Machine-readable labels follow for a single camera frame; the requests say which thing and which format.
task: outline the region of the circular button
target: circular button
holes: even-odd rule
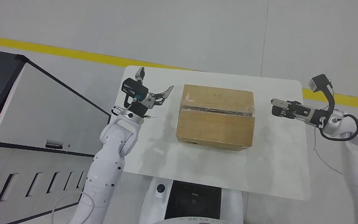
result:
[[[164,184],[158,184],[157,192],[163,193],[165,190],[166,190],[166,187],[164,186]]]

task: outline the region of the cardboard box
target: cardboard box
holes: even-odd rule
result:
[[[179,142],[241,151],[252,146],[253,92],[184,85]]]

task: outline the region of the yellow stripe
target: yellow stripe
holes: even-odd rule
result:
[[[34,44],[34,43],[23,42],[23,41],[18,41],[18,40],[11,40],[11,39],[6,39],[6,38],[0,38],[0,46],[5,46],[8,48],[16,48],[16,49],[21,49],[21,50],[29,50],[32,52],[52,54],[52,55],[57,55],[57,56],[62,56],[62,57],[67,57],[67,58],[88,60],[90,62],[110,64],[113,66],[121,66],[121,67],[143,66],[143,67],[190,70],[190,69],[180,68],[180,67],[175,67],[175,66],[164,66],[162,64],[157,64],[157,63],[142,62],[139,60],[119,58],[119,57],[104,55],[104,54],[83,52],[80,50],[72,50],[72,49],[67,49],[67,48],[58,48],[56,46]]]
[[[128,58],[119,58],[110,55],[96,54],[91,52],[83,52],[80,50],[72,50],[67,48],[59,48],[56,46],[48,46],[42,44],[34,44],[29,42],[23,42],[18,40],[11,40],[6,38],[0,38],[0,46],[5,46],[8,48],[16,48],[20,50],[29,50],[32,52],[52,54],[67,58],[74,58],[79,60],[87,60],[90,62],[98,62],[103,64],[110,64],[113,66],[143,66],[143,67],[156,67],[156,68],[170,68],[170,69],[180,69],[180,70],[191,70],[187,68],[180,68],[175,66],[165,66],[163,64],[151,63],[151,62],[142,62],[140,60],[132,60]],[[327,101],[322,92],[313,93],[309,89],[302,89],[303,98],[309,100],[317,101]],[[358,97],[335,94],[336,104],[341,104],[345,106],[354,106],[358,107]]]
[[[310,89],[303,88],[302,93],[303,98],[305,99],[327,102],[326,97],[322,92],[312,92],[312,90]],[[344,106],[354,106],[358,108],[358,97],[355,96],[335,94],[335,101],[336,104]]]

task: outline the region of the white table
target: white table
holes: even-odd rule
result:
[[[134,78],[138,69],[127,67],[123,80]],[[156,118],[143,123],[137,144],[125,158],[124,171],[285,198],[310,198],[305,124],[271,115],[272,98],[302,102],[298,81],[146,67],[143,83],[153,93],[175,87],[162,106],[148,110]],[[237,152],[179,143],[175,134],[184,84],[253,91],[253,146]],[[116,105],[123,106],[124,98],[120,90]]]

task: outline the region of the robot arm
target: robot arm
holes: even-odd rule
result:
[[[314,92],[323,91],[328,99],[328,109],[315,109],[297,101],[272,99],[274,116],[299,119],[319,129],[322,137],[341,142],[343,175],[351,193],[355,222],[358,222],[358,119],[343,111],[335,110],[335,100],[327,85],[326,75],[314,77],[309,83]]]
[[[169,96],[174,86],[161,94],[152,94],[143,86],[144,68],[138,70],[135,80],[128,78],[123,82],[122,91],[126,93],[124,106],[122,109],[115,106],[112,113],[117,118],[108,124],[101,133],[100,140],[103,143],[102,149],[93,158],[93,163],[89,168],[84,193],[87,193],[94,202],[82,195],[78,203],[76,212],[70,224],[99,224],[103,223],[110,200],[119,182],[125,166],[125,156],[130,153],[138,140],[138,134],[148,109],[154,105],[162,105]],[[128,103],[128,98],[133,98],[133,102]],[[123,121],[134,129],[134,132],[118,124]]]

